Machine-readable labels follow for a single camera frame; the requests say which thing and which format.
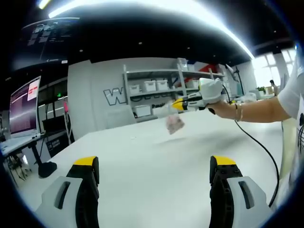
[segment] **computer monitor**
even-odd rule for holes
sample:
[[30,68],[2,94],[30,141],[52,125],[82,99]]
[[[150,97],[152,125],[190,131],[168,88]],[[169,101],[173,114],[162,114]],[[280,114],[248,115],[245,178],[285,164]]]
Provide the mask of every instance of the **computer monitor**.
[[11,138],[34,135],[39,132],[37,102],[40,78],[37,77],[10,96],[9,124]]

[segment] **chair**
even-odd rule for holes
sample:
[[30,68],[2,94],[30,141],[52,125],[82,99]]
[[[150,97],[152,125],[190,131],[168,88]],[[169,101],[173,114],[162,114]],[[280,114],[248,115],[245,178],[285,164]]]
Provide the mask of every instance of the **chair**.
[[117,105],[105,112],[106,129],[122,127],[135,123],[135,117],[133,115],[131,106],[129,105]]

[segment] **window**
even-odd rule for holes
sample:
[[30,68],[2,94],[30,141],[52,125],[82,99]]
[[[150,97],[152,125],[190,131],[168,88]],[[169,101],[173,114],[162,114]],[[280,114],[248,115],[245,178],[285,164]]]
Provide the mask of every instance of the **window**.
[[293,67],[294,67],[296,51],[293,48],[287,49],[287,50],[283,50],[282,54],[287,65],[289,76],[291,76],[291,72],[293,71]]
[[274,80],[277,86],[281,84],[280,74],[273,54],[266,54],[253,59],[252,65],[257,87],[270,86],[270,80]]

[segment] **person's arm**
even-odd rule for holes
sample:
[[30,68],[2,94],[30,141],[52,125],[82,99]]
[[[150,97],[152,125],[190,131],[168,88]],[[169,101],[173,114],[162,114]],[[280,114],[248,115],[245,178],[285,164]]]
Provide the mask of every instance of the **person's arm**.
[[242,121],[255,123],[271,123],[289,119],[290,116],[280,105],[277,97],[257,101],[249,104],[238,105],[236,112],[235,104],[229,105],[223,101],[216,104],[209,104],[207,108],[212,108],[215,114],[226,119],[240,119],[241,109],[243,110]]

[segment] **ceiling light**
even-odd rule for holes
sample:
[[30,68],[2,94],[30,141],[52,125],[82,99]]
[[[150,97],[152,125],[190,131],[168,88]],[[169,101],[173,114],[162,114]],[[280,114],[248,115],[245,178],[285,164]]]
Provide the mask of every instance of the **ceiling light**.
[[39,3],[39,8],[40,9],[44,9],[45,6],[50,2],[51,0],[42,0],[40,3]]
[[137,3],[146,7],[154,7],[158,10],[165,10],[174,12],[179,15],[187,15],[192,18],[196,18],[198,21],[206,23],[216,29],[220,29],[226,33],[230,38],[232,38],[249,56],[251,59],[255,57],[245,46],[245,44],[233,34],[211,11],[206,9],[200,2],[195,0],[184,1],[176,0],[74,0],[67,5],[64,5],[53,12],[49,13],[49,17],[53,18],[65,11],[76,8],[83,5],[93,5],[93,4],[104,4],[104,3]]

